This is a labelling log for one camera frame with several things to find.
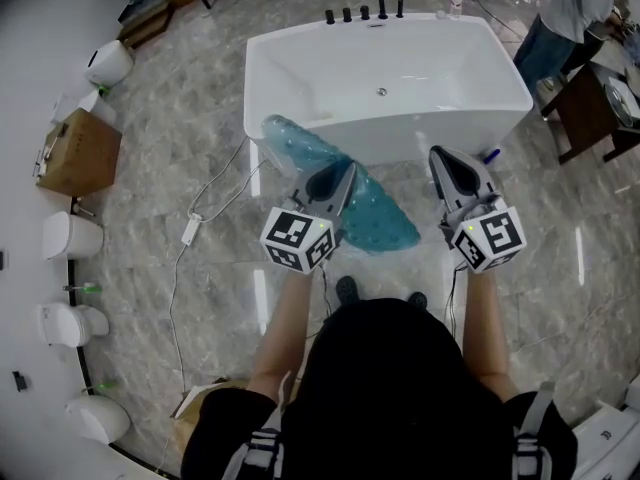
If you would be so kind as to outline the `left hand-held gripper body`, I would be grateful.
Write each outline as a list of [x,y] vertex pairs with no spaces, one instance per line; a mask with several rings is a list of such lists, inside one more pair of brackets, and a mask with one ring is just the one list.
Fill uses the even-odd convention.
[[320,200],[294,188],[273,207],[260,236],[268,259],[299,273],[312,273],[339,246],[343,236],[344,192]]

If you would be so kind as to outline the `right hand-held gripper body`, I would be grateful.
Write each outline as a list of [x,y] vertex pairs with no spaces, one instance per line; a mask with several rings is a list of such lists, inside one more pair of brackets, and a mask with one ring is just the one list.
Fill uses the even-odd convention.
[[445,212],[439,227],[475,274],[510,262],[526,247],[519,214],[499,193]]

